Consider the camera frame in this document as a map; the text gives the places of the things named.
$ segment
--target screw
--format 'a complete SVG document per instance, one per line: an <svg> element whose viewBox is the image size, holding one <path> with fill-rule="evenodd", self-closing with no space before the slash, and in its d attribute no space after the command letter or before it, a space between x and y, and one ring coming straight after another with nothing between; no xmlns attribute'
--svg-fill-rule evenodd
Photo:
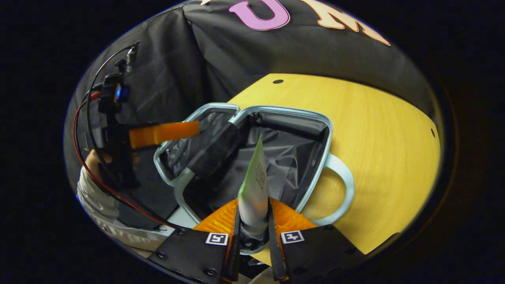
<svg viewBox="0 0 505 284"><path fill-rule="evenodd" d="M165 258L165 257L167 256L167 255L166 255L164 252L162 252L162 251L158 251L158 252L156 252L156 255L157 255L159 258Z"/></svg>
<svg viewBox="0 0 505 284"><path fill-rule="evenodd" d="M204 271L204 272L205 272L205 274L207 274L207 275L209 275L209 276L214 276L214 275L216 275L216 271L215 271L214 269L212 269L212 268L210 268L210 269L205 269L205 271Z"/></svg>

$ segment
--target yellow wooden surface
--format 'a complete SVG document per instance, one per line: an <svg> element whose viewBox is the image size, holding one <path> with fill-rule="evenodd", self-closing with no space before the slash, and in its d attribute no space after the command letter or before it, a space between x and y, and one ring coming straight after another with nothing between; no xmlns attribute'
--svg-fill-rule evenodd
<svg viewBox="0 0 505 284"><path fill-rule="evenodd" d="M349 210L334 225L365 254L402 231L431 191L440 159L435 125L398 97L345 80L269 74L230 103L242 109L300 108L332 120L330 153L349 167L356 184ZM328 216L342 202L344 191L340 177L323 170L301 213L310 220ZM254 257L271 263L268 249Z"/></svg>

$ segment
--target orange gripper pad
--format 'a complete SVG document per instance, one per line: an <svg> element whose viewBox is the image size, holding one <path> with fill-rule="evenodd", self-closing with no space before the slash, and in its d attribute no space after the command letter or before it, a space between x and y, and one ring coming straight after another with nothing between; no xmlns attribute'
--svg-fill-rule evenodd
<svg viewBox="0 0 505 284"><path fill-rule="evenodd" d="M234 199L223 205L211 215L202 220L193 230L202 232L227 233L228 234L228 249L224 263L228 259L228 253L231 248L231 239L233 237L233 228L235 226L235 214L237 213L238 199Z"/></svg>
<svg viewBox="0 0 505 284"><path fill-rule="evenodd" d="M291 207L272 197L270 197L270 204L272 205L272 213L274 214L277 241L279 242L281 254L284 256L281 242L282 232L312 229L317 226Z"/></svg>
<svg viewBox="0 0 505 284"><path fill-rule="evenodd" d="M177 140L199 134L200 122L173 122L128 130L132 149L159 145L167 140Z"/></svg>

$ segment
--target orange letter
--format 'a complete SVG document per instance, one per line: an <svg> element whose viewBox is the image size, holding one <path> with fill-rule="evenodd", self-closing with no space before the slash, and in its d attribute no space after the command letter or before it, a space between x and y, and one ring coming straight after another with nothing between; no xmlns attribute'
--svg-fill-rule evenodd
<svg viewBox="0 0 505 284"><path fill-rule="evenodd" d="M319 18L321 18L317 23L320 24L323 27L328 27L328 28L333 28L333 29L345 29L345 26L342 25L341 23L335 21L335 18L340 20L342 23L344 23L346 26L351 28L351 30L355 32L359 32L358 24L363 27L363 33L366 34L367 36L378 40L382 42L385 45L391 46L385 40L380 34L378 34L376 31L374 31L372 28L369 26L365 25L364 23L356 20L355 18L346 15L342 12L339 12L321 2L315 1L315 0L300 0L305 2L307 5L309 5L314 11L319 15Z"/></svg>

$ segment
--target person's arm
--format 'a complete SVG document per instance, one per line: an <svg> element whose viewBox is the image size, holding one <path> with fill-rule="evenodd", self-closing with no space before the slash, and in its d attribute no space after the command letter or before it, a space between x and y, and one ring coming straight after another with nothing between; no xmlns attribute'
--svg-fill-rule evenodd
<svg viewBox="0 0 505 284"><path fill-rule="evenodd" d="M104 155L104 159L106 163L112 162L112 158L108 155ZM96 151L91 150L86 157L86 165L91 173L101 181L99 164L100 160L96 155ZM102 192L84 167L81 168L81 175L77 182L77 196L88 214L109 222L113 222L119 216L118 201Z"/></svg>
<svg viewBox="0 0 505 284"><path fill-rule="evenodd" d="M107 155L104 155L104 159L106 163L112 162L112 158ZM98 169L100 161L94 150L91 150L85 162L91 173L101 180L102 177ZM154 251L167 238L167 235L155 231L127 227L117 220L119 202L102 192L84 167L81 168L81 175L77 183L77 197L86 213L102 231L128 246Z"/></svg>

